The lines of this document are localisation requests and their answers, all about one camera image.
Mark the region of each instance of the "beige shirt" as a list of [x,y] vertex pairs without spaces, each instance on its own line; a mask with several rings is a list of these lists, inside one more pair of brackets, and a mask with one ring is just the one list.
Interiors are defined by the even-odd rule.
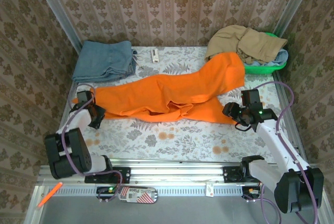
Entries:
[[253,61],[268,63],[275,60],[278,52],[288,41],[275,38],[243,26],[228,26],[220,29],[208,44],[205,60],[218,53],[234,52],[240,59],[251,64]]

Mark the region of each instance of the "green plastic bowl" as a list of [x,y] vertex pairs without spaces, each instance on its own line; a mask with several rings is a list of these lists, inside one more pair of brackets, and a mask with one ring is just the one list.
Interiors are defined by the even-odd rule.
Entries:
[[[275,34],[266,32],[267,35],[277,37]],[[280,70],[286,66],[286,62],[280,66],[245,66],[246,74],[272,74],[276,70]]]

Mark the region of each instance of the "damask wallpaper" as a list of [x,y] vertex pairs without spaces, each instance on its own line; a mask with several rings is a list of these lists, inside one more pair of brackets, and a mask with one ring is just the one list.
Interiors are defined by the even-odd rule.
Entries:
[[334,0],[303,0],[283,38],[289,39],[282,73],[295,92],[292,108],[308,159],[325,174],[334,208]]
[[228,25],[273,31],[288,0],[60,0],[81,41],[206,45]]
[[46,0],[0,0],[0,223],[22,223],[77,59]]

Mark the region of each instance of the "floral tablecloth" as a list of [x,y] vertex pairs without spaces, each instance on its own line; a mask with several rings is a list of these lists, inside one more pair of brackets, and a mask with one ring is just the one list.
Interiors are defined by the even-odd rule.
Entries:
[[[159,63],[152,63],[152,47],[135,47],[142,59],[135,75],[116,82],[92,84],[118,86],[155,74],[179,75],[198,71],[204,65],[206,47],[158,47]],[[246,75],[245,87],[219,96],[222,104],[241,104],[241,90],[272,81],[272,75]],[[79,86],[77,91],[87,87]],[[281,111],[274,84],[259,89],[264,108]],[[264,141],[252,130],[237,131],[233,125],[180,120],[170,123],[147,123],[140,120],[103,120],[98,130],[87,127],[83,137],[91,154],[110,158],[163,159],[177,161],[239,162],[242,157],[262,155],[274,162]]]

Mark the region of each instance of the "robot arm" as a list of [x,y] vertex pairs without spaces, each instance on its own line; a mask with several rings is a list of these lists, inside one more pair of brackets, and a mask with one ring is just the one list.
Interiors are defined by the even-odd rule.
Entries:
[[248,129],[252,128],[263,139],[278,165],[278,170],[270,166],[263,157],[250,156],[242,159],[239,172],[244,178],[256,178],[263,182],[274,193],[276,204],[283,213],[297,212],[312,208],[310,194],[297,166],[299,163],[306,173],[319,208],[324,184],[320,169],[311,168],[295,151],[282,130],[276,131],[277,116],[272,109],[263,109],[257,89],[242,91],[242,102],[243,107],[234,102],[228,103],[223,114],[237,122],[236,129],[239,129],[239,124],[249,126]]

